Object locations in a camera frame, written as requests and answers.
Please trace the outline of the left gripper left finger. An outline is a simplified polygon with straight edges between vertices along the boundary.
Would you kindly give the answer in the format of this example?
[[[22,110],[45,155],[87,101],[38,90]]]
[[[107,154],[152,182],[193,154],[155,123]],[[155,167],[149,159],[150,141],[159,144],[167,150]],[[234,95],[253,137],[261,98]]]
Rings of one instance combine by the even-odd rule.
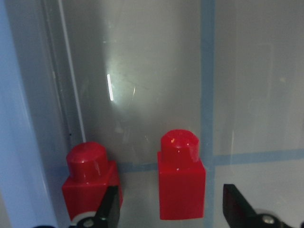
[[[67,228],[116,228],[120,218],[118,186],[63,186],[71,221]]]

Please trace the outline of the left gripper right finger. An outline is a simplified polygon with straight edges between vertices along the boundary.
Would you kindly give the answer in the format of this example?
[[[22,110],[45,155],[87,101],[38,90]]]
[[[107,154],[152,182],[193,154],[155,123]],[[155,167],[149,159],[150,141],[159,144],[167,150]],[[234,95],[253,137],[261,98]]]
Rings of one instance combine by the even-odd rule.
[[[234,184],[223,185],[223,215],[231,228],[289,228],[278,217],[257,213]]]

